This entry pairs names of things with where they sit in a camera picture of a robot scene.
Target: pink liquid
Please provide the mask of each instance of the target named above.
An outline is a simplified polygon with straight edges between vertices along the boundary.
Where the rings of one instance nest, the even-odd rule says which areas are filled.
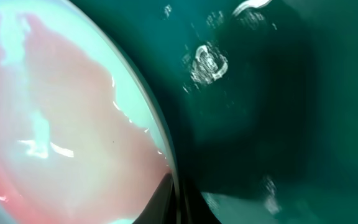
[[[164,155],[113,106],[104,67],[35,15],[21,16],[31,27],[23,62],[2,66],[0,48],[0,204],[19,223],[136,218],[170,171]],[[34,136],[32,108],[49,121],[49,141],[73,157],[50,149],[46,159],[25,154],[18,141]]]

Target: teal surface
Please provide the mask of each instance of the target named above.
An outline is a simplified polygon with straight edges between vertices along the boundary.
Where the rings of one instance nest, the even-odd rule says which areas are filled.
[[[72,2],[138,66],[221,222],[358,223],[358,2]]]

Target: liquid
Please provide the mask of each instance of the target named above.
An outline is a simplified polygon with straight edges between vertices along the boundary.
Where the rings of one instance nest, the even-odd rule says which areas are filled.
[[[36,14],[13,18],[27,31],[20,59],[0,41],[0,204],[19,223],[134,220],[165,156],[118,108],[114,74]]]

